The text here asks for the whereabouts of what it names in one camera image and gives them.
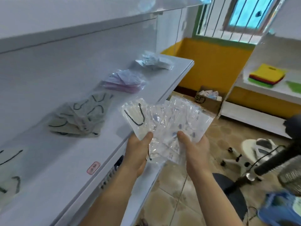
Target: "tiled floor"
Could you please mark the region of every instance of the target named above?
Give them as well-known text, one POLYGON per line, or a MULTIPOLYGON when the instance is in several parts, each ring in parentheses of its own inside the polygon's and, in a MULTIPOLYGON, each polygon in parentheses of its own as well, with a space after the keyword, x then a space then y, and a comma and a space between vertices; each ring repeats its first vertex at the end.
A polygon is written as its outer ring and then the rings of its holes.
MULTIPOLYGON (((210 166, 213 173, 220 173, 232 180, 239 177, 240 169, 234 166, 220 166, 222 158, 231 159, 227 151, 229 146, 241 151, 240 144, 245 139, 272 139, 275 144, 287 145, 289 139, 256 129, 252 126, 221 117, 214 120, 206 132, 210 141, 210 166)), ((265 175, 265 180, 255 185, 241 188, 248 206, 260 207, 265 193, 279 188, 273 173, 265 175)), ((148 226, 206 226, 198 203, 194 185, 186 174, 186 169, 168 162, 162 169, 136 225, 143 218, 148 226)), ((250 221, 250 226, 264 226, 257 217, 250 221)))

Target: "cardboard box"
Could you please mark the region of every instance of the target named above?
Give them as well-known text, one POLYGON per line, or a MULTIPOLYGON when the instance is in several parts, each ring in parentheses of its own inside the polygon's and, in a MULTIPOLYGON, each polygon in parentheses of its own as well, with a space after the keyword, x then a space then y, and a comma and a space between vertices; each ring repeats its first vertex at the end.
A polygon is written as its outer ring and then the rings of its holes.
MULTIPOLYGON (((222 101, 213 100, 211 98, 207 98, 205 96, 199 95, 198 93, 201 92, 202 90, 217 91, 215 89, 201 86, 201 88, 199 89, 199 91, 197 92, 197 94, 194 97, 194 101, 197 102, 198 104, 200 104, 200 106, 202 106, 204 109, 206 109, 214 114, 218 114, 219 110, 221 108, 221 105, 222 105, 222 101)), ((219 96, 221 96, 222 99, 224 99, 225 94, 219 92, 219 96)))

